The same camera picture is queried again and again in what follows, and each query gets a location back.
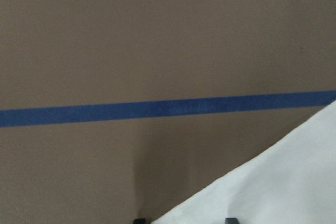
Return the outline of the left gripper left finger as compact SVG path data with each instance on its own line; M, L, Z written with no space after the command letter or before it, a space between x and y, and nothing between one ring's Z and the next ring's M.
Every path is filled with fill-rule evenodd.
M145 218L134 219L133 224L146 224L146 219Z

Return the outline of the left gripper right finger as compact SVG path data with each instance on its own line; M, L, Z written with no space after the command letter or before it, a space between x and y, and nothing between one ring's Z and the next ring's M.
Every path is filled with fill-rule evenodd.
M225 219L225 224L238 224L238 219L234 217L228 217Z

